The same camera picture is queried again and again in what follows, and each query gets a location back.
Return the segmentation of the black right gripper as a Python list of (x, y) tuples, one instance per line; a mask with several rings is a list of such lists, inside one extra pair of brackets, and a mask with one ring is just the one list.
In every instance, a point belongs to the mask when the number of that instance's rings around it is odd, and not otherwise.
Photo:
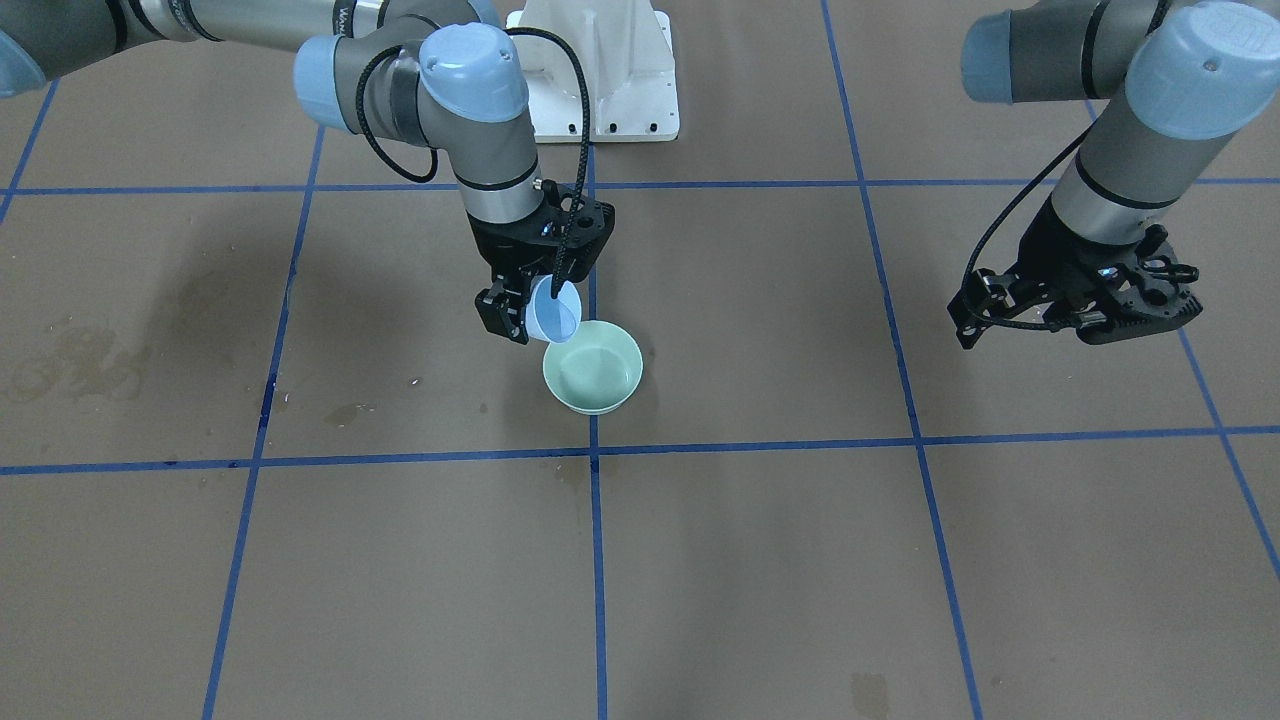
[(468, 223), (494, 281), (477, 292), (474, 306), (489, 333), (527, 345), (525, 314), (532, 279), (559, 274), (567, 282), (584, 282), (614, 231), (616, 209), (585, 197), (573, 218), (545, 201), (518, 222), (499, 224), (470, 217)]

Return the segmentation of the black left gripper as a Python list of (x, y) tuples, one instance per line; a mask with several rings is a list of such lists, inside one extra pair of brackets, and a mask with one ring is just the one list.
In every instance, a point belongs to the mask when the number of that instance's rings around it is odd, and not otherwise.
[(1179, 263), (1164, 225), (1140, 228), (1133, 242), (1096, 243), (1070, 231), (1051, 202), (1027, 228), (1007, 273), (1034, 284), (1027, 309), (1043, 306), (1044, 324), (1071, 328), (1087, 345), (1174, 332), (1204, 310), (1190, 288), (1199, 270)]

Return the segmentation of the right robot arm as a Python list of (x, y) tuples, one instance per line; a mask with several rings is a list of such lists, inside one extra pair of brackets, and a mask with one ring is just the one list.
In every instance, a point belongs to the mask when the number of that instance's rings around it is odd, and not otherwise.
[(396, 174), (384, 141), (448, 156), (477, 250), (492, 270), (475, 307), (517, 343), (572, 340), (575, 284), (614, 228), (614, 209), (541, 173), (518, 36), (575, 50), (545, 29), (500, 26), (489, 1), (5, 1), (3, 96), (42, 88), (157, 41), (236, 42), (292, 53), (294, 95), (319, 126), (365, 138)]

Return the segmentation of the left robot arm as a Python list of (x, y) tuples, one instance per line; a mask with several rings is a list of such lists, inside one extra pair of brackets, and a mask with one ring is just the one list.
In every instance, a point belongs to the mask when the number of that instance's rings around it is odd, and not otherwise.
[(1197, 318), (1199, 272), (1161, 219), (1275, 100), (1277, 67), (1275, 1), (1038, 1), (975, 20), (969, 99), (1106, 105), (1052, 160), (1064, 173), (1015, 263), (966, 264), (947, 306), (959, 343), (1005, 327), (1106, 345)]

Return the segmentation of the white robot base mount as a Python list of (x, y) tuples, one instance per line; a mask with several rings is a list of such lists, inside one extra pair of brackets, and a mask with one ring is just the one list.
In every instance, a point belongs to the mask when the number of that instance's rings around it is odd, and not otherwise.
[[(594, 143), (669, 142), (681, 132), (672, 20), (652, 1), (526, 1), (506, 17), (509, 29), (543, 29), (580, 61), (591, 104)], [(567, 145), (582, 135), (579, 77), (544, 38), (515, 40), (529, 86), (538, 143)]]

